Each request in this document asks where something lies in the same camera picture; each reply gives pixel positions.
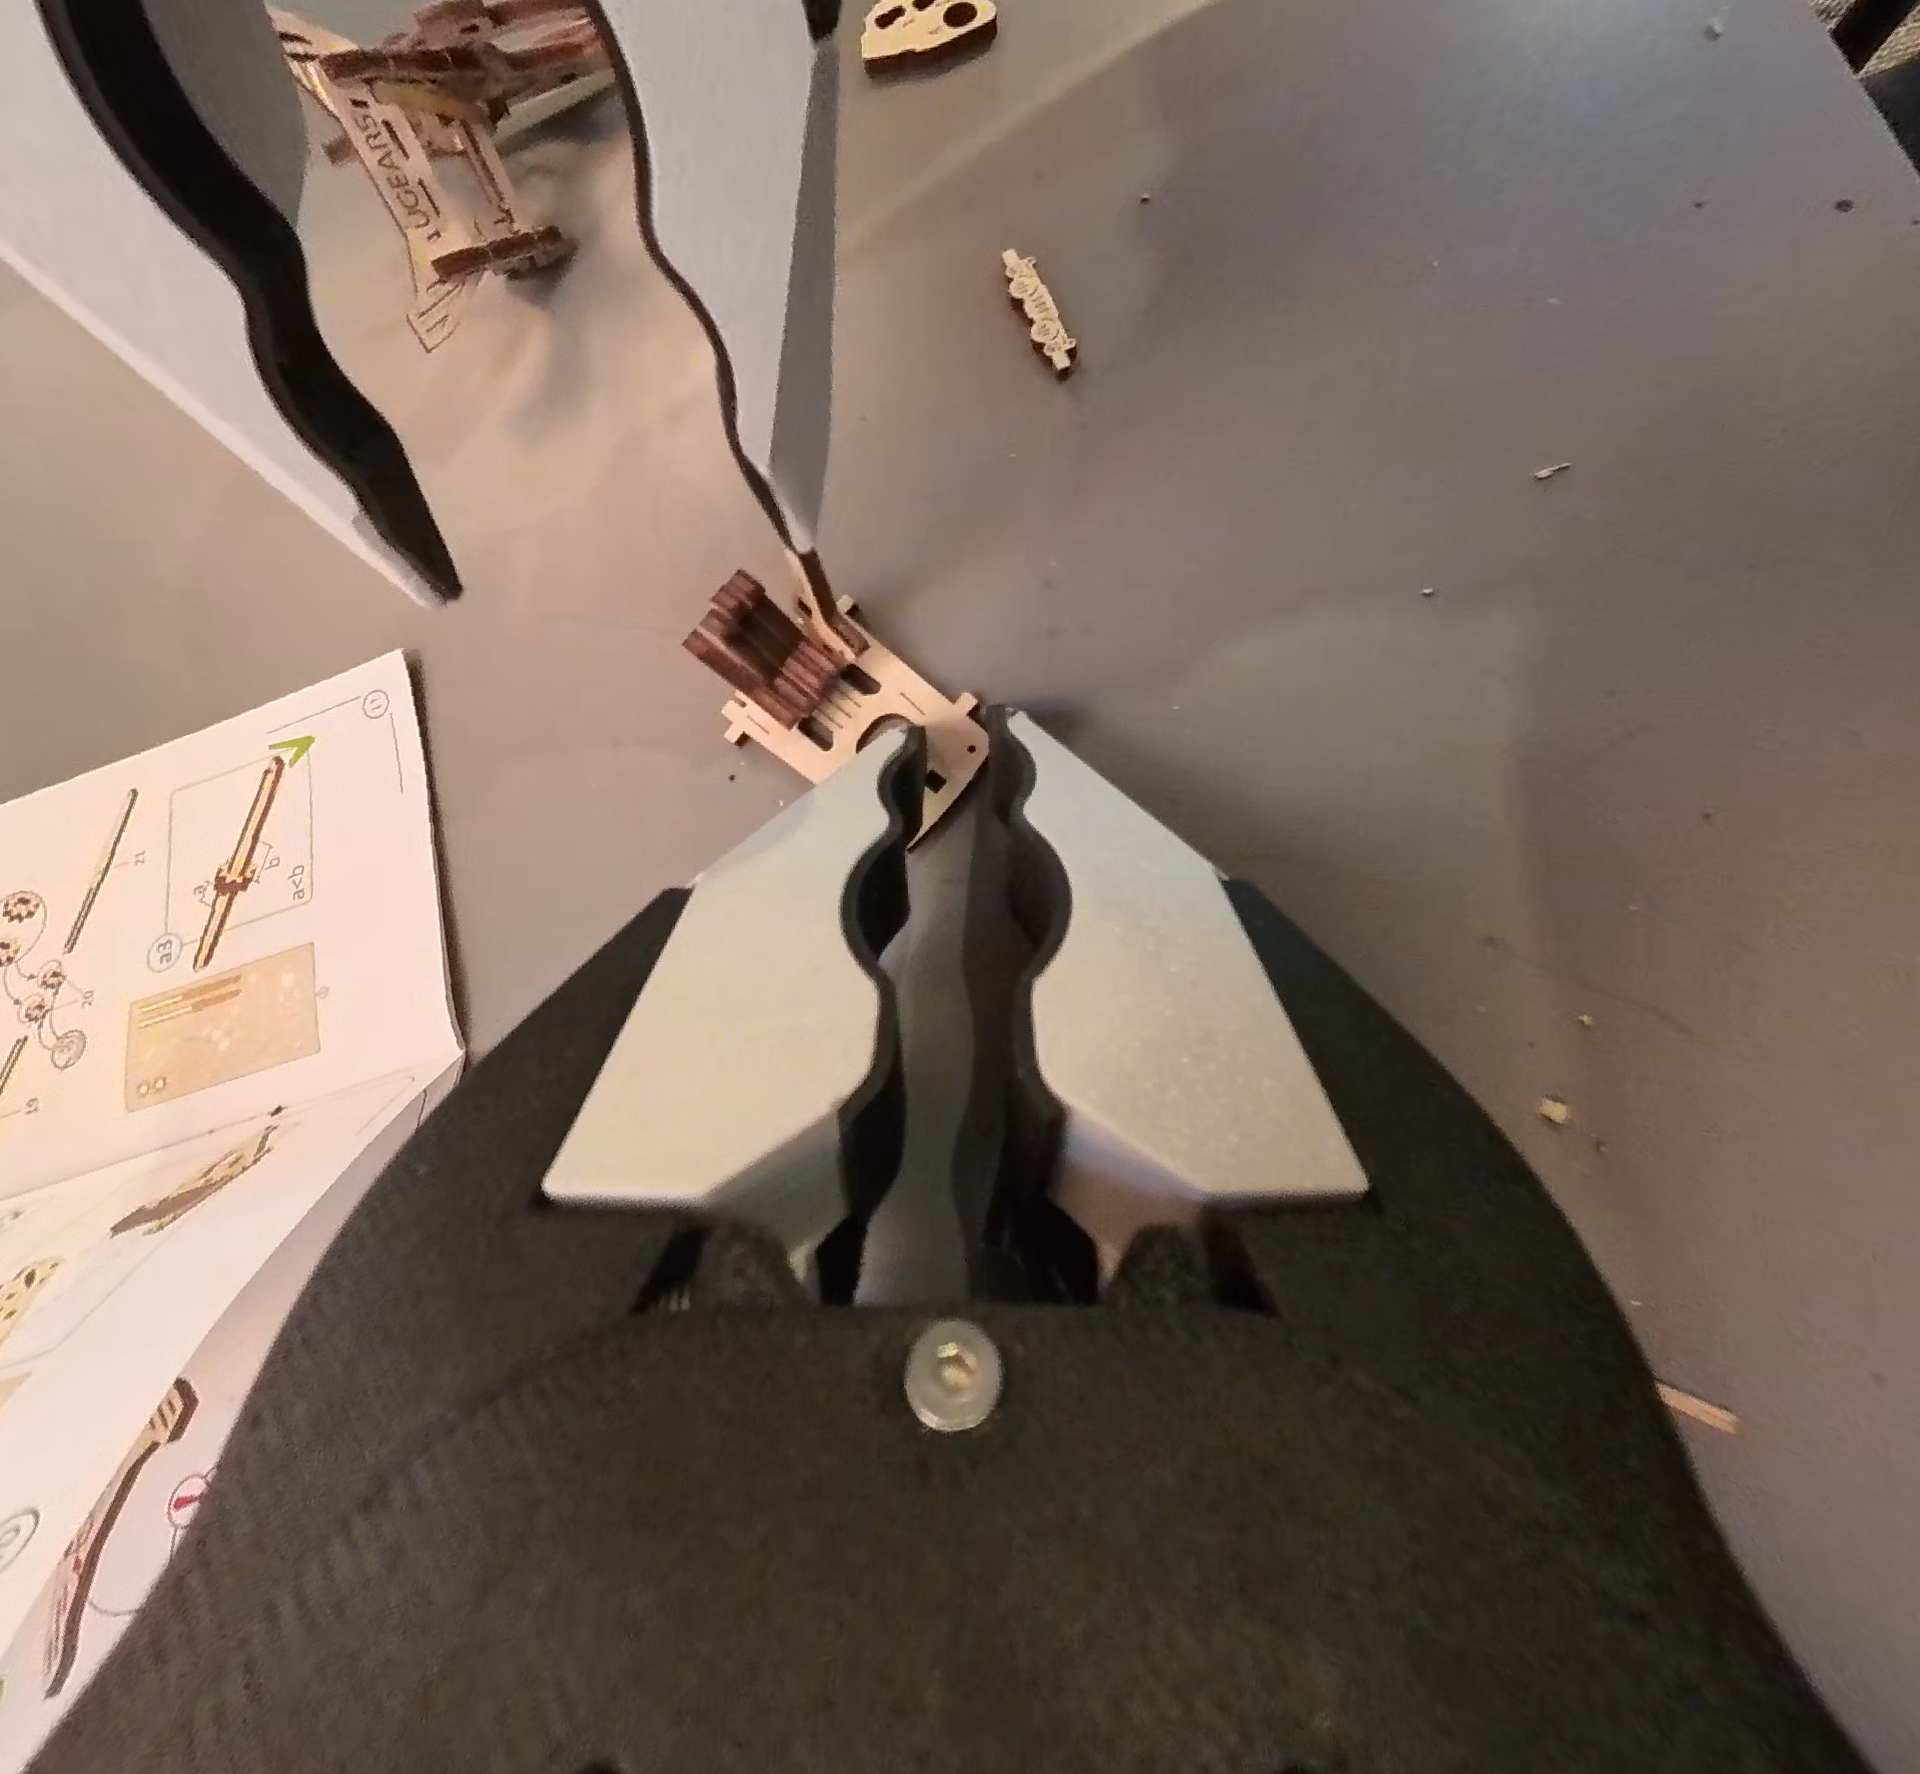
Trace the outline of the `assembly instruction booklet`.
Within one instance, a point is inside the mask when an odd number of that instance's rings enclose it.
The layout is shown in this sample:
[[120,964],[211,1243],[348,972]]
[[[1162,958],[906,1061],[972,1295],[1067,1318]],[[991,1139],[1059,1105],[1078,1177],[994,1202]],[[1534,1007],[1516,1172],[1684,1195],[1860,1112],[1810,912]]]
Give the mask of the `assembly instruction booklet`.
[[463,1048],[406,654],[8,802],[1,853],[12,1757],[184,1542]]

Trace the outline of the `brown wooden gear stack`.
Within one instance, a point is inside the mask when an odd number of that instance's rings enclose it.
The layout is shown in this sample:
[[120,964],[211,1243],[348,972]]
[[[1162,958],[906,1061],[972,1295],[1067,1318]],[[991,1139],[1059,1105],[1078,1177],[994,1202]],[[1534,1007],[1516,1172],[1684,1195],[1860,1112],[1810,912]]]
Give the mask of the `brown wooden gear stack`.
[[745,570],[713,591],[685,653],[782,730],[797,730],[854,661],[780,612]]

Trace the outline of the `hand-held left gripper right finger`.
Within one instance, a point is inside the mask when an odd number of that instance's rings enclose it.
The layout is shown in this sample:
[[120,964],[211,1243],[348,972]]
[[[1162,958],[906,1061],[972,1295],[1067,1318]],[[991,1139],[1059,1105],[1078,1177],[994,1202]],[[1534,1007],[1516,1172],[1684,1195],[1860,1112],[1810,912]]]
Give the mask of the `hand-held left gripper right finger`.
[[1370,1179],[1241,892],[1025,710],[975,840],[975,1295],[1265,1307],[1241,1224]]

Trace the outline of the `pale wooden plate part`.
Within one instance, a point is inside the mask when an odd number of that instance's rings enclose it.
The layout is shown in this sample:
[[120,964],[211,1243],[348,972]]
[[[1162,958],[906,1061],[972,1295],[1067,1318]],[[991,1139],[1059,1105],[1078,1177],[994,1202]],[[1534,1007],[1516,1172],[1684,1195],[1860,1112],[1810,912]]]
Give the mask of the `pale wooden plate part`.
[[990,762],[991,742],[978,719],[978,697],[944,696],[889,651],[869,626],[866,648],[795,726],[778,726],[760,705],[734,691],[721,705],[723,738],[754,745],[808,786],[841,773],[880,734],[913,726],[923,737],[918,848],[958,806]]

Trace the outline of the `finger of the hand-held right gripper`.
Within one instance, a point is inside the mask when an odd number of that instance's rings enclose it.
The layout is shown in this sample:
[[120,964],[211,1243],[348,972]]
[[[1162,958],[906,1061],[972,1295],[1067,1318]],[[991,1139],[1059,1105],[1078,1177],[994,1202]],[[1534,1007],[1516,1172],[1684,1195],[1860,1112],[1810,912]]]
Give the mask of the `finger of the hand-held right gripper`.
[[408,598],[460,577],[322,340],[263,0],[3,0],[3,261]]
[[699,319],[782,552],[825,498],[843,0],[586,0],[638,130],[639,235]]

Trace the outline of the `small engraved wooden strip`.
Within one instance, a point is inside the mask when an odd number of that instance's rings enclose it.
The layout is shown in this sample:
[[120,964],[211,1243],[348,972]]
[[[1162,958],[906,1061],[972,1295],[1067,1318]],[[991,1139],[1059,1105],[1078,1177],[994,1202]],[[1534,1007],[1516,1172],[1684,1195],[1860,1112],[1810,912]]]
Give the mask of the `small engraved wooden strip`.
[[1030,347],[1054,381],[1067,381],[1075,371],[1079,345],[1045,274],[1030,256],[1020,253],[1015,247],[1004,247],[999,265],[1005,295],[1020,312]]

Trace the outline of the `thin brown wooden stick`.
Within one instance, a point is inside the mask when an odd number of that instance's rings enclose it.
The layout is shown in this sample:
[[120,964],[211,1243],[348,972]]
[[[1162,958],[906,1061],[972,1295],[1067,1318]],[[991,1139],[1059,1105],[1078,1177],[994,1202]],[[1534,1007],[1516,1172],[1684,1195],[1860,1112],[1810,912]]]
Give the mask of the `thin brown wooden stick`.
[[787,562],[793,568],[797,602],[803,613],[806,632],[823,648],[835,648],[837,657],[852,661],[869,646],[862,632],[850,615],[837,608],[831,582],[815,550],[789,552]]

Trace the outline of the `wooden model frame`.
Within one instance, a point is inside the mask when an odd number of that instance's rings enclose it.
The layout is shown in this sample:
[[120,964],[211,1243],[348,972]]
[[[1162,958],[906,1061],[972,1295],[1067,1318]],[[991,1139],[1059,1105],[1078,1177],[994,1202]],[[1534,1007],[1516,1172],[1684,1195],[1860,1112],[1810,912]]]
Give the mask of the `wooden model frame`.
[[326,156],[365,175],[406,251],[419,347],[456,331],[487,278],[565,265],[575,240],[515,190],[503,144],[610,90],[586,0],[438,0],[364,47],[269,8],[286,65],[334,127]]

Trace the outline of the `oval wooden part with holes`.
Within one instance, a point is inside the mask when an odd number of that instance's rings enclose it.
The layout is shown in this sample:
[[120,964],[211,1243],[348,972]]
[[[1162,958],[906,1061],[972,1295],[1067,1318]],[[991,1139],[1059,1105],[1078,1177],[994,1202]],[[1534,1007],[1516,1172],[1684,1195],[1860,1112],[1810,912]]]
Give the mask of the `oval wooden part with holes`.
[[873,78],[921,74],[990,47],[995,33],[995,0],[877,0],[858,58]]

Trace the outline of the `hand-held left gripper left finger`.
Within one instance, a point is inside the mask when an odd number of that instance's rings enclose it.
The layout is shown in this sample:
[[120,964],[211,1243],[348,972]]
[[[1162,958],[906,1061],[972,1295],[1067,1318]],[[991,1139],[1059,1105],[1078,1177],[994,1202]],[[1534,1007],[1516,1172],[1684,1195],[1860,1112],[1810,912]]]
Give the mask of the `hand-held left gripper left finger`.
[[542,1188],[736,1221],[850,1305],[903,1147],[900,1011],[923,734],[891,728],[701,876]]

